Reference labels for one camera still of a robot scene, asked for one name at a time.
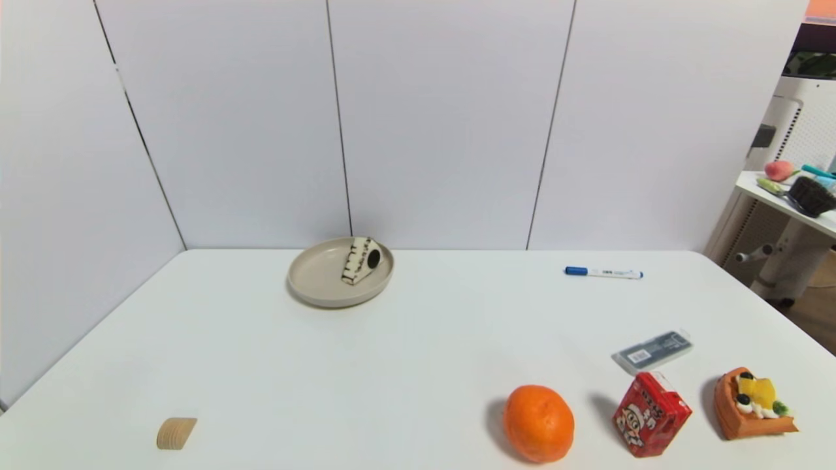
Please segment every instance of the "white stand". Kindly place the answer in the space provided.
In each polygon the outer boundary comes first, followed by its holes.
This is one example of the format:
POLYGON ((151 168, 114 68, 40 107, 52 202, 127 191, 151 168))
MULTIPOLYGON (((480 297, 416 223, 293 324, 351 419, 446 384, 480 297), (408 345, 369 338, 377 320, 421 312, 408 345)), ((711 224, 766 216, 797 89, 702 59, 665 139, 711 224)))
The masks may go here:
POLYGON ((830 236, 791 218, 775 253, 752 282, 752 290, 764 299, 795 300, 807 288, 831 245, 830 236))

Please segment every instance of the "tabletop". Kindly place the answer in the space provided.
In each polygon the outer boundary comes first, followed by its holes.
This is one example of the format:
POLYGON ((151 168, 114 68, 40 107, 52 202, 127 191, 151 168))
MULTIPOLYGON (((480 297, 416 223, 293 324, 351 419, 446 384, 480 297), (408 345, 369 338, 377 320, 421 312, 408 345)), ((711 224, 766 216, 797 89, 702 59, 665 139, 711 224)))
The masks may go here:
POLYGON ((793 206, 790 206, 786 198, 774 196, 758 186, 757 178, 765 177, 766 174, 763 171, 743 171, 737 178, 736 188, 739 191, 746 193, 748 196, 754 197, 758 201, 774 207, 790 217, 829 235, 830 237, 836 238, 836 212, 825 212, 816 218, 807 217, 796 211, 793 206))
POLYGON ((325 310, 287 291, 298 253, 174 258, 0 417, 0 468, 523 468, 499 420, 524 384, 573 410, 574 445, 554 468, 832 458, 836 360, 699 254, 394 251, 381 295, 325 310), (678 329, 695 347, 660 371, 694 413, 662 456, 638 459, 610 421, 633 380, 610 356, 678 329), (720 437, 713 387, 741 365, 773 379, 801 432, 720 437), (155 446, 170 416, 198 418, 181 451, 155 446))

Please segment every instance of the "white wall panel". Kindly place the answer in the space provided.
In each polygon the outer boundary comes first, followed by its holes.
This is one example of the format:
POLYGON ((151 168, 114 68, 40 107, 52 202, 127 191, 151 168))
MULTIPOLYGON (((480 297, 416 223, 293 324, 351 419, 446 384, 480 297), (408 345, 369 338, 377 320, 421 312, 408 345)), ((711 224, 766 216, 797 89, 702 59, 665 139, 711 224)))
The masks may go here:
POLYGON ((530 248, 702 250, 807 0, 578 0, 530 248))
POLYGON ((92 2, 3 3, 0 166, 11 403, 183 249, 92 2))
POLYGON ((189 248, 349 233, 324 0, 98 4, 189 248))
POLYGON ((354 233, 525 248, 572 0, 330 11, 354 233))

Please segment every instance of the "red juice box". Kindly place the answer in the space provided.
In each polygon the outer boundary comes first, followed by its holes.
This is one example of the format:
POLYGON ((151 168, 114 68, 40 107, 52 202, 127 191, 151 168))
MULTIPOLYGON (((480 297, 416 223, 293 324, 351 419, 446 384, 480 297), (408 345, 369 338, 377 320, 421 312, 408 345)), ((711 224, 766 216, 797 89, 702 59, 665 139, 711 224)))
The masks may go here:
POLYGON ((691 409, 659 372, 640 372, 613 423, 636 457, 660 455, 685 424, 691 409))

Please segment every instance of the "clear plastic packaging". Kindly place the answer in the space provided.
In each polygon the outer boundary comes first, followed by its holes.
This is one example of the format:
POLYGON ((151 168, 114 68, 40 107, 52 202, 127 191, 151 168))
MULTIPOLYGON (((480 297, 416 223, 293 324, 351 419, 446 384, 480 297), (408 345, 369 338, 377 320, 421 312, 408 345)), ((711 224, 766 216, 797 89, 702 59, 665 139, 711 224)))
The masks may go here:
POLYGON ((693 347, 691 337, 684 330, 668 331, 613 354, 613 360, 630 375, 636 375, 670 362, 693 347))

